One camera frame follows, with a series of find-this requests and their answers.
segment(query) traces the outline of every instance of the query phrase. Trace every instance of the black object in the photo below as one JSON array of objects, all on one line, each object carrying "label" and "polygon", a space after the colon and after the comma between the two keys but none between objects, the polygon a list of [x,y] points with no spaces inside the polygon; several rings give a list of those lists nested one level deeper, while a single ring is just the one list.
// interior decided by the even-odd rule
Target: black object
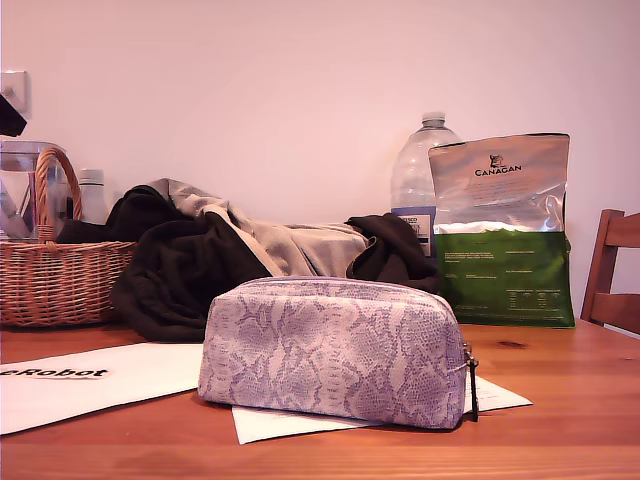
[{"label": "black object", "polygon": [[353,261],[348,278],[387,283],[438,293],[438,269],[424,256],[413,228],[397,216],[351,217],[347,224],[369,239],[369,247]]},{"label": "black object", "polygon": [[193,220],[148,185],[132,188],[111,209],[106,225],[67,220],[57,243],[137,242],[157,225]]},{"label": "black object", "polygon": [[216,296],[270,276],[233,228],[207,212],[147,231],[116,280],[111,301],[149,341],[202,342]]},{"label": "black object", "polygon": [[13,105],[0,95],[0,135],[17,137],[22,134],[27,121],[22,118]]}]

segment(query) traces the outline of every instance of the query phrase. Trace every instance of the pet food bag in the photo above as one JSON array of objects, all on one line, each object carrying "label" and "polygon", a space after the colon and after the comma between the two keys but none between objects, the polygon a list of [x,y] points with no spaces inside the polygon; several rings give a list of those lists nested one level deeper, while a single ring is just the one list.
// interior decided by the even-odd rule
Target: pet food bag
[{"label": "pet food bag", "polygon": [[564,229],[569,136],[431,148],[442,295],[461,323],[574,327]]}]

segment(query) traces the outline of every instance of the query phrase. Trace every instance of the basket handle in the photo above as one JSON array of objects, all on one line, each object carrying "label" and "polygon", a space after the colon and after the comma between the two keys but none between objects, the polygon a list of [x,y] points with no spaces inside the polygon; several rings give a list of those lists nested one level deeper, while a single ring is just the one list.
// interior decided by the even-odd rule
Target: basket handle
[{"label": "basket handle", "polygon": [[67,177],[69,186],[71,187],[71,196],[73,197],[73,218],[75,220],[82,219],[82,197],[80,195],[80,185],[73,167],[67,155],[58,147],[47,147],[38,156],[36,166],[36,211],[38,214],[38,241],[45,243],[53,241],[53,219],[49,212],[49,198],[47,192],[48,178],[47,173],[55,161],[60,162],[64,174]]}]

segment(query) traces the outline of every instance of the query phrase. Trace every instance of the zipper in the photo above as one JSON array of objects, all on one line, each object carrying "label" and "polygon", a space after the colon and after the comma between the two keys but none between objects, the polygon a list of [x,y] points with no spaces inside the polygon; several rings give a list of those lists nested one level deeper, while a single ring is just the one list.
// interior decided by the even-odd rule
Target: zipper
[{"label": "zipper", "polygon": [[417,288],[407,287],[405,285],[398,285],[396,283],[373,282],[370,280],[358,280],[357,278],[324,277],[324,276],[308,276],[307,277],[304,275],[292,275],[287,277],[263,277],[263,278],[256,278],[254,280],[249,280],[243,283],[242,285],[251,285],[256,283],[296,282],[296,281],[377,285],[377,286],[382,286],[382,287],[391,288],[395,290],[410,291],[412,293],[417,293],[418,295],[422,294],[424,296],[431,296],[431,295],[436,296],[433,293],[428,293],[423,290],[418,290]]},{"label": "zipper", "polygon": [[471,412],[473,421],[477,422],[480,409],[478,407],[478,390],[476,389],[476,367],[480,362],[478,362],[478,359],[471,353],[471,345],[469,343],[464,343],[463,346],[464,356],[469,366],[469,375],[471,376]]}]

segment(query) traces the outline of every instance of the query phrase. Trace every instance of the zipper pull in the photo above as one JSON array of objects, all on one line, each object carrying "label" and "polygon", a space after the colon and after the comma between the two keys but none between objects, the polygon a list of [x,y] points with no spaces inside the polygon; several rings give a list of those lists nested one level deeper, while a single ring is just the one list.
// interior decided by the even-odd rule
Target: zipper pull
[{"label": "zipper pull", "polygon": [[476,388],[476,367],[480,362],[471,354],[471,345],[468,343],[464,344],[464,353],[467,357],[469,375],[471,376],[471,413],[473,415],[473,421],[477,422],[480,409],[478,407],[478,390]]}]

